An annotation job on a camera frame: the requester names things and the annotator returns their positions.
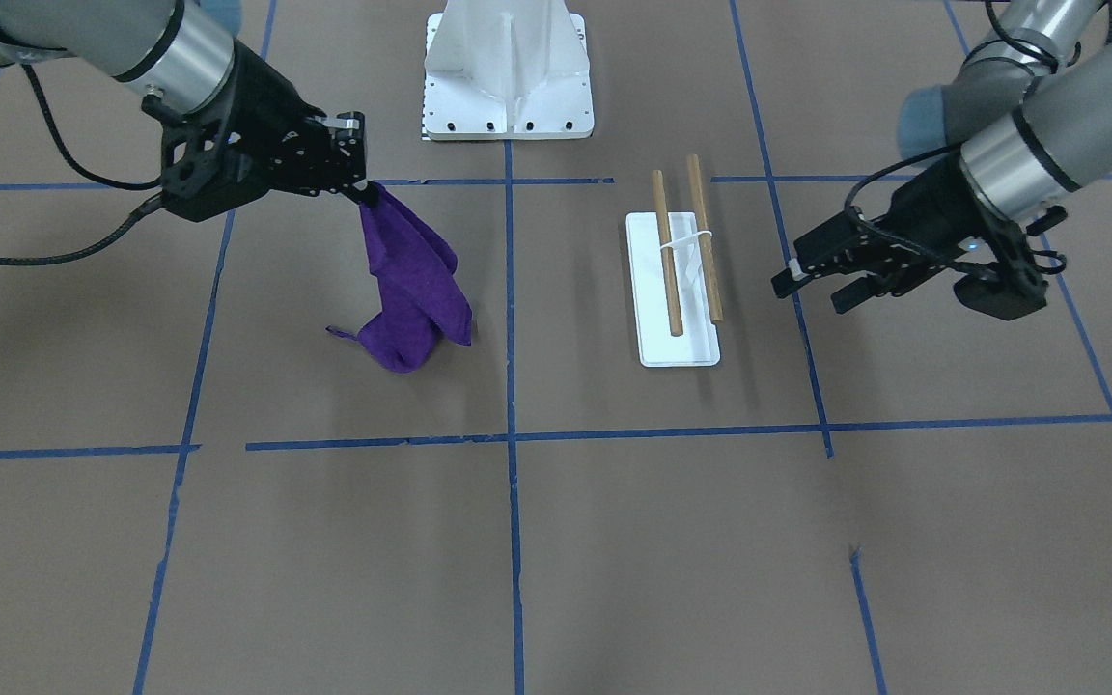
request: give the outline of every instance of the black cable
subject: black cable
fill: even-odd
[[[930,150],[930,152],[916,155],[915,157],[909,157],[902,162],[896,162],[894,165],[891,165],[891,167],[884,168],[884,170],[871,172],[871,175],[868,175],[861,181],[857,181],[856,186],[853,186],[851,192],[847,193],[847,198],[844,199],[844,215],[847,216],[848,220],[852,220],[852,224],[856,225],[857,229],[861,229],[861,231],[871,235],[871,237],[883,238],[883,240],[890,241],[891,244],[901,247],[901,249],[904,249],[905,251],[911,251],[912,254],[915,254],[917,256],[923,256],[926,259],[934,260],[934,262],[941,266],[945,266],[950,269],[953,269],[953,271],[955,272],[970,275],[972,277],[979,278],[979,280],[996,281],[999,279],[997,274],[993,272],[992,269],[981,264],[963,264],[960,260],[952,259],[952,257],[946,256],[945,254],[941,254],[940,251],[931,249],[931,247],[927,247],[924,244],[915,242],[910,238],[900,237],[900,235],[886,231],[883,228],[880,228],[880,226],[874,225],[873,221],[866,220],[865,217],[861,215],[860,208],[856,208],[855,206],[852,205],[854,201],[856,201],[856,195],[860,193],[861,190],[864,190],[865,186],[874,183],[874,181],[878,180],[883,176],[888,175],[888,172],[900,171],[904,167],[911,167],[912,165],[915,165],[917,162],[923,162],[926,159],[936,157],[939,155],[946,155],[950,152],[954,152],[954,150],[959,150],[959,147],[961,146],[949,145],[945,147],[940,147],[936,150]]]
[[[1042,266],[1039,264],[1033,264],[1033,266],[1036,268],[1036,272],[1041,275],[1061,275],[1066,269],[1066,256],[1059,254],[1059,251],[1054,251],[1053,249],[1050,249],[1048,251],[1043,249],[1036,249],[1032,251],[1032,255],[1042,256],[1045,259],[1053,259],[1056,261],[1056,264],[1054,264],[1053,266]]]
[[[23,75],[28,78],[28,85],[32,87],[32,93],[37,98],[37,106],[40,108],[40,117],[46,120],[46,128],[49,130],[49,137],[54,141],[54,146],[58,147],[58,153],[62,155],[62,161],[67,162],[67,166],[71,167],[81,177],[91,180],[92,183],[100,183],[101,186],[109,186],[110,188],[118,188],[120,190],[150,190],[160,186],[160,177],[153,180],[146,181],[146,183],[127,183],[127,181],[115,180],[112,178],[107,178],[105,176],[98,176],[96,172],[90,172],[87,168],[80,166],[76,161],[76,158],[71,156],[70,150],[67,150],[67,143],[62,141],[62,136],[58,133],[58,123],[54,122],[54,115],[49,110],[49,99],[46,98],[46,91],[40,88],[40,80],[37,78],[37,70],[32,66],[23,64],[19,66],[23,70]]]
[[[54,51],[53,48],[39,48],[39,46],[19,43],[10,36],[3,33],[3,30],[0,30],[0,43],[17,46],[17,48],[36,48],[40,49],[40,51]],[[54,122],[54,115],[49,109],[49,100],[46,98],[44,89],[40,87],[40,80],[37,78],[37,71],[32,68],[32,66],[27,64],[27,62],[21,62],[19,67],[22,68],[23,75],[28,78],[28,83],[32,87],[32,93],[37,98],[37,106],[40,108],[40,116],[42,116],[46,120],[46,128],[49,130],[49,137],[54,141],[58,153],[62,155],[62,161],[67,162],[67,166],[71,167],[71,170],[75,170],[81,177],[91,180],[92,183],[100,183],[101,186],[109,186],[110,188],[118,188],[120,190],[150,190],[160,186],[160,177],[146,181],[146,183],[127,183],[127,181],[98,176],[96,172],[90,172],[87,168],[80,166],[80,163],[76,161],[76,158],[71,156],[70,150],[67,149],[67,143],[62,141],[62,136],[59,136],[58,125]]]
[[[1106,13],[1109,14],[1109,28],[1106,32],[1104,32],[1104,44],[1108,46],[1112,43],[1112,0],[1106,0],[1104,4],[1106,4]]]
[[[92,246],[87,246],[79,251],[73,251],[70,254],[63,254],[59,256],[40,256],[32,257],[28,259],[18,259],[18,257],[0,256],[0,266],[18,266],[18,267],[34,267],[34,266],[57,266],[59,264],[70,264],[72,260],[88,259],[89,256],[97,254],[97,251],[105,250],[107,246],[110,246],[115,241],[120,240],[122,235],[128,234],[138,221],[145,219],[145,217],[153,215],[153,212],[162,208],[162,195],[156,193],[153,197],[149,198],[148,201],[140,203],[140,207],[131,211],[127,220],[119,225],[119,229],[113,230],[109,237],[102,238],[101,241],[93,244]]]
[[[1005,28],[1002,28],[1002,22],[999,21],[997,12],[993,11],[992,0],[984,0],[984,16],[990,19],[990,28],[992,28],[993,33],[999,36],[999,39],[1002,39],[1003,43],[1013,48],[1014,51],[1019,51],[1029,58],[1034,58],[1036,61],[1050,68],[1051,73],[1056,73],[1058,58],[1051,54],[1050,51],[1045,51],[1044,48],[1037,48],[1036,46],[1029,48],[1007,33]]]

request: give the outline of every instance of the purple towel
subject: purple towel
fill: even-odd
[[[406,374],[428,360],[446,335],[471,344],[471,306],[454,281],[457,255],[384,186],[375,208],[359,206],[367,262],[380,288],[380,312],[353,335],[330,334],[363,344],[385,369]]]

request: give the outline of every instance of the brown floor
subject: brown floor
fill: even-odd
[[[326,335],[379,308],[339,199],[0,269],[0,694],[1112,692],[1112,179],[1068,202],[1027,319],[950,277],[843,317],[834,281],[770,290],[981,4],[573,1],[595,136],[513,146],[420,140],[441,4],[247,0],[241,37],[366,111],[370,176],[458,250],[475,347],[396,376]],[[83,163],[156,170],[131,93],[39,72]],[[688,152],[723,361],[645,369],[624,217],[656,167],[688,209]],[[81,183],[1,71],[0,254],[141,198]]]

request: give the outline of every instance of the wooden dowel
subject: wooden dowel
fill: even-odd
[[[698,231],[711,230],[706,216],[706,190],[702,188],[702,159],[689,155],[689,189],[693,192],[693,216],[697,217]],[[709,234],[698,234],[698,250],[702,251],[702,280],[706,281],[706,307],[711,309],[711,322],[723,322],[723,298],[719,295],[719,269],[714,264],[714,246]]]
[[[663,191],[663,172],[655,170],[649,177],[655,189],[655,216],[658,217],[658,242],[672,242],[672,225],[667,219],[667,195]],[[663,260],[663,294],[667,296],[667,328],[672,335],[684,335],[684,321],[681,319],[681,291],[676,286],[676,255],[671,246],[661,249]]]

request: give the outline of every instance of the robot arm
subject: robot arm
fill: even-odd
[[[1068,6],[1076,4],[1071,0]],[[1027,227],[1037,235],[1064,219],[1054,202],[1112,171],[1112,48],[1072,73],[1050,80],[1010,113],[904,185],[886,216],[840,215],[795,241],[795,257],[772,285],[790,296],[826,275],[864,272],[833,296],[844,312],[871,296],[903,296],[945,268],[964,272],[962,304],[1002,319],[1045,305],[1043,275]],[[993,251],[989,265],[962,264],[971,240]]]
[[[0,66],[75,54],[162,123],[162,203],[201,221],[268,190],[375,206],[365,118],[326,113],[195,0],[0,0]]]
[[[962,143],[1014,109],[1045,78],[1069,64],[1079,37],[1100,8],[1100,0],[1007,3],[997,26],[1011,43],[991,31],[963,59],[954,82],[919,89],[904,101],[901,156]]]

